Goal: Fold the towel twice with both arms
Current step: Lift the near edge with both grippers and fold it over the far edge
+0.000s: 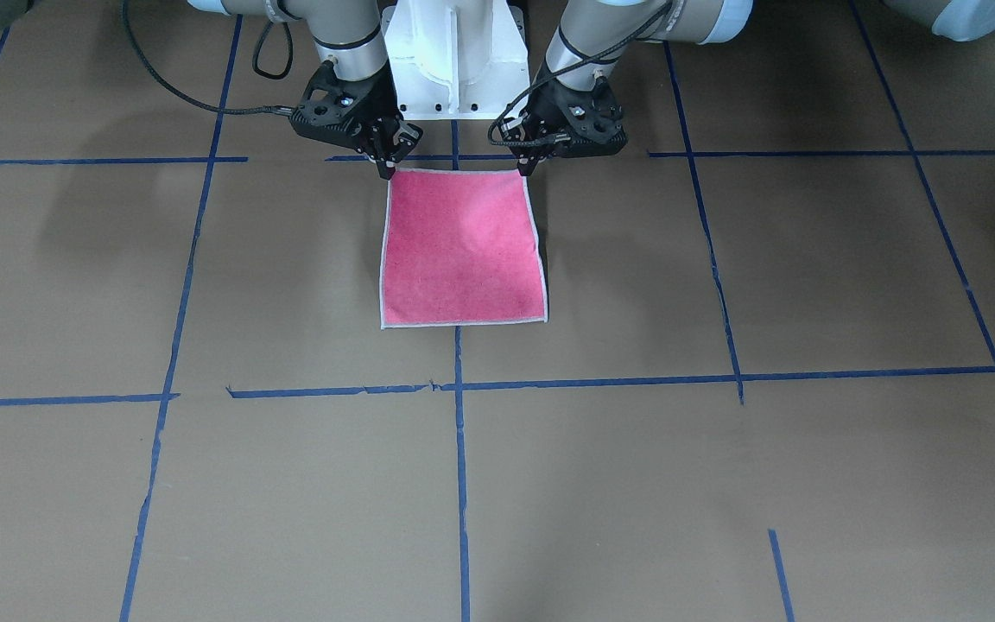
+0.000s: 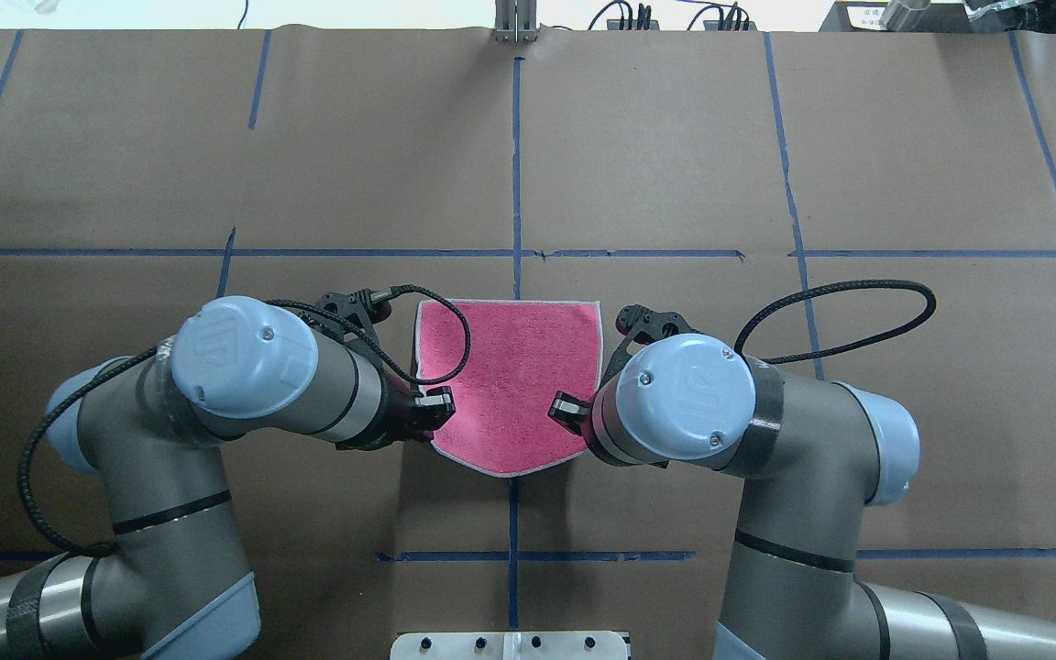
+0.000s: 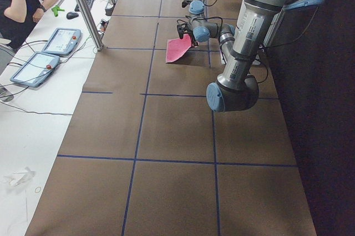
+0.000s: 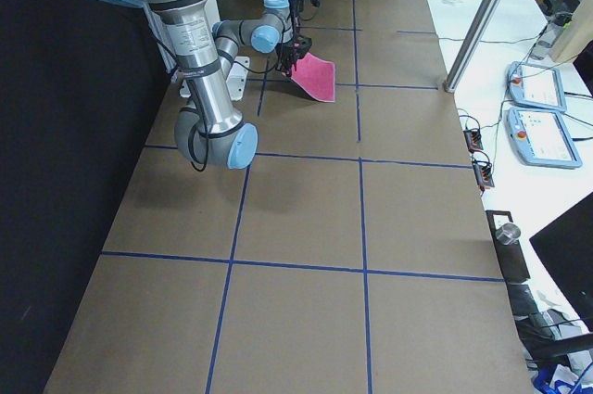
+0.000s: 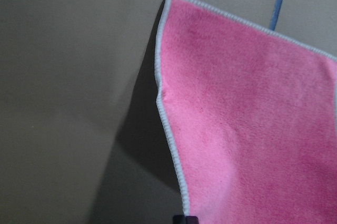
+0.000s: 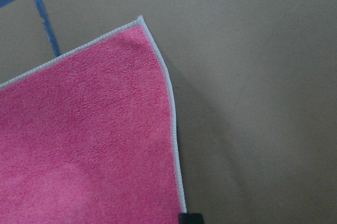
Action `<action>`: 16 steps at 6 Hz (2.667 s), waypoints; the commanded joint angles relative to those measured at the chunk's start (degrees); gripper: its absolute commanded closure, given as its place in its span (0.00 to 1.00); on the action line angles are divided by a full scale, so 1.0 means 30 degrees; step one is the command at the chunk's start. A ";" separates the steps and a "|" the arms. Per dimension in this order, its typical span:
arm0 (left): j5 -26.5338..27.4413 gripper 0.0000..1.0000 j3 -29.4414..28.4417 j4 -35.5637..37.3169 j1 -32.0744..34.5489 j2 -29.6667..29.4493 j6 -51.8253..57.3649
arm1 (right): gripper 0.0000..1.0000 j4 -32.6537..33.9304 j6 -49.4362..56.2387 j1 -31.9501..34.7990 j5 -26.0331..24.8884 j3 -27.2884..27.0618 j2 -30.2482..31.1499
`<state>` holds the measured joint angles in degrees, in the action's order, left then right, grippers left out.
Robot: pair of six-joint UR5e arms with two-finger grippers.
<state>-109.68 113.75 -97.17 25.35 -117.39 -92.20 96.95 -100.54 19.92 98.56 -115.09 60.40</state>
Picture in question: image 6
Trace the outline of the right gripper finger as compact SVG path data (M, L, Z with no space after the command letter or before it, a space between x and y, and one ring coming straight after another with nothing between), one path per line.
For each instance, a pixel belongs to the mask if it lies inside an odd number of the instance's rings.
M179 224L204 224L204 218L201 213L179 213Z

